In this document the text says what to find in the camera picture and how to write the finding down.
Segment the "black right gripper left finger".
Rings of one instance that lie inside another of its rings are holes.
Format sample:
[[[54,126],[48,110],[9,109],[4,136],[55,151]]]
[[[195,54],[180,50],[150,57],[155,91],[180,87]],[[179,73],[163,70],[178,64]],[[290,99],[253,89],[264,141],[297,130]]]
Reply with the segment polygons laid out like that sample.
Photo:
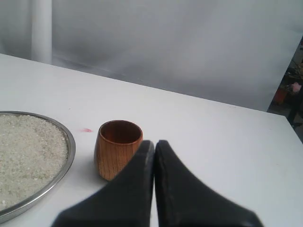
[[[62,211],[54,227],[148,227],[154,145],[144,140],[125,168],[102,189]]]

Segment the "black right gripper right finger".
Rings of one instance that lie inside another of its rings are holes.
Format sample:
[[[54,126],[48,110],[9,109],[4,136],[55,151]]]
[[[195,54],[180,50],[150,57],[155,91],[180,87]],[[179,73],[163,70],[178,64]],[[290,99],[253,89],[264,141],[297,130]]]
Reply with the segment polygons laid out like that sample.
[[[154,158],[158,223],[161,227],[261,227],[257,215],[221,196],[160,140]]]

